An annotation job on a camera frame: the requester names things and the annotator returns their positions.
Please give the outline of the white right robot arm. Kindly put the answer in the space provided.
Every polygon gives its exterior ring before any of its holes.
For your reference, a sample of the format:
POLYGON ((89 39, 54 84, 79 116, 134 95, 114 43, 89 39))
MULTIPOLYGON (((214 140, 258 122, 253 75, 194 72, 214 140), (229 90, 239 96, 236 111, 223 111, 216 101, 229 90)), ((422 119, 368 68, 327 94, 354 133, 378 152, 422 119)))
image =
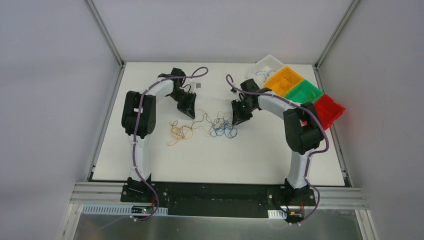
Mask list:
POLYGON ((268 111, 283 120, 285 140, 292 151, 283 196, 288 204, 298 204, 311 188, 308 180, 311 158, 320 153, 321 141, 328 141, 314 104, 290 101, 270 88, 259 88, 253 79, 245 80, 240 87, 234 85, 230 75, 226 81, 236 94, 231 102, 233 125, 250 120, 255 110, 268 111))

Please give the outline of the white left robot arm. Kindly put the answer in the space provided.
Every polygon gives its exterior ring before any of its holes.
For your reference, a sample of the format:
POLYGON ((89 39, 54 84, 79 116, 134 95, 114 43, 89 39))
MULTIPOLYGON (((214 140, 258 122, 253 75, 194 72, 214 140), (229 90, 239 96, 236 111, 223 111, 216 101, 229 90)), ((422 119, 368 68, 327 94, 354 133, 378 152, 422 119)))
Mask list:
POLYGON ((156 81, 142 92, 130 90, 126 93, 121 125, 128 135, 132 161, 126 193, 133 193, 140 202, 149 201, 154 192, 149 181, 151 169, 146 145, 156 127, 157 103, 170 97, 179 112, 195 119, 197 94, 193 79, 198 77, 196 71, 186 75, 182 69, 174 67, 169 74, 158 75, 156 81))

